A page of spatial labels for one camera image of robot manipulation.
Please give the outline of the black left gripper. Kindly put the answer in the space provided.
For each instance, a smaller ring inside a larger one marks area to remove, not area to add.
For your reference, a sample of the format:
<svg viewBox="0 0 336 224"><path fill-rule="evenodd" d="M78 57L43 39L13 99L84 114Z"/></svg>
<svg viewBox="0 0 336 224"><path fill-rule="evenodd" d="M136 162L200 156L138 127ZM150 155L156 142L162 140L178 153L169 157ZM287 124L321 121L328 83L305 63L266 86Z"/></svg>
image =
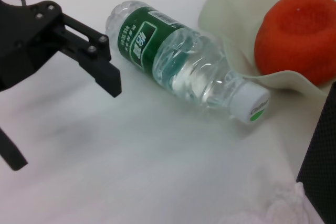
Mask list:
<svg viewBox="0 0 336 224"><path fill-rule="evenodd" d="M54 34L61 21L55 2L15 6L0 0L0 92L36 73L61 49Z"/></svg>

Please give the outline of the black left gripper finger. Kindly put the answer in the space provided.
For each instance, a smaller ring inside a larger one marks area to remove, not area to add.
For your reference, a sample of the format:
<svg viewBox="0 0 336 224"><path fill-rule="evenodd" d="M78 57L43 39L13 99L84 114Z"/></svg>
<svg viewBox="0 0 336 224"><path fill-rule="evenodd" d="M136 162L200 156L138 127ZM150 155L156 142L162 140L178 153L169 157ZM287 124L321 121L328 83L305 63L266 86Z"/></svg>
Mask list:
<svg viewBox="0 0 336 224"><path fill-rule="evenodd" d="M74 18L62 14L52 31L60 43L60 51L75 60L95 82L114 98L121 91L120 71L110 63L109 39Z"/></svg>
<svg viewBox="0 0 336 224"><path fill-rule="evenodd" d="M0 156L13 171L18 171L28 164L28 161L20 152L18 147L1 128L0 128Z"/></svg>

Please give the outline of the clear bottle with green label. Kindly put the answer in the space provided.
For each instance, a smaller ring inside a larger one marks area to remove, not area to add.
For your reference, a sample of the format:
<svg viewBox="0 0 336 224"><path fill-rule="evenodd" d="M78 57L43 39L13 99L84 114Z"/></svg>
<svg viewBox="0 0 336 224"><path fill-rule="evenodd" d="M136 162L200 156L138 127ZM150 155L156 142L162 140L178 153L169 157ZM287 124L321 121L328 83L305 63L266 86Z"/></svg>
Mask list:
<svg viewBox="0 0 336 224"><path fill-rule="evenodd" d="M117 5L106 33L113 51L182 100L247 124L268 106L269 91L234 71L221 44L144 2Z"/></svg>

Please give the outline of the red-orange knitted orange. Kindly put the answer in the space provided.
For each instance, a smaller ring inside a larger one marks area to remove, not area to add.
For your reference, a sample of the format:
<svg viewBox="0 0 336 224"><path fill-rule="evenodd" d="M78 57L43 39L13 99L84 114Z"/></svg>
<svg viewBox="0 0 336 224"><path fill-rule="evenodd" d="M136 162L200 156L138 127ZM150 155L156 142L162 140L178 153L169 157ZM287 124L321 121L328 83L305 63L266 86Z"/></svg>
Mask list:
<svg viewBox="0 0 336 224"><path fill-rule="evenodd" d="M263 18L254 58L262 75L290 70L316 86L336 78L336 0L279 0Z"/></svg>

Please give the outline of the white paper ball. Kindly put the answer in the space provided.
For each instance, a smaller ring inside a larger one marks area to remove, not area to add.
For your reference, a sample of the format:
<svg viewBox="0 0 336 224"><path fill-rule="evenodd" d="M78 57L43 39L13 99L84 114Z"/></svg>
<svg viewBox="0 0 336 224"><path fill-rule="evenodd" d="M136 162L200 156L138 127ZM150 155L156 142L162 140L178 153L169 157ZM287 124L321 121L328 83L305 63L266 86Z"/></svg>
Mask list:
<svg viewBox="0 0 336 224"><path fill-rule="evenodd" d="M244 183L244 206L216 224L326 224L312 205L302 182L271 181L267 176Z"/></svg>

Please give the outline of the pale green glass fruit plate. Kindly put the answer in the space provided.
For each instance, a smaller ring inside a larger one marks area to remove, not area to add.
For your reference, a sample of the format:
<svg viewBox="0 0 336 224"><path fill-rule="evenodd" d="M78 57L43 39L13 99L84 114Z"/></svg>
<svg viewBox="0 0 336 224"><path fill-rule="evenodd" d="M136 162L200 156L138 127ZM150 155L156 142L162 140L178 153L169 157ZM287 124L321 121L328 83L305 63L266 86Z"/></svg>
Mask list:
<svg viewBox="0 0 336 224"><path fill-rule="evenodd" d="M247 79L271 89L295 90L307 97L326 98L329 81L315 86L299 73L282 71L261 75L254 61L254 43L265 14L279 0L207 0L199 27L220 38L229 66Z"/></svg>

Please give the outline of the black mesh pen holder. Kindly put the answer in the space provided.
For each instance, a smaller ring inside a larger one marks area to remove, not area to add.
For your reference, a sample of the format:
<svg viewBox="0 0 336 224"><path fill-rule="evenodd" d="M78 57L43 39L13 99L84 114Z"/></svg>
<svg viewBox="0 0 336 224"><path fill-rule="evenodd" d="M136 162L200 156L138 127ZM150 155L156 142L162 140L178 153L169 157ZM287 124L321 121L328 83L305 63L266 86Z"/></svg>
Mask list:
<svg viewBox="0 0 336 224"><path fill-rule="evenodd" d="M297 177L325 224L336 224L336 82L331 86Z"/></svg>

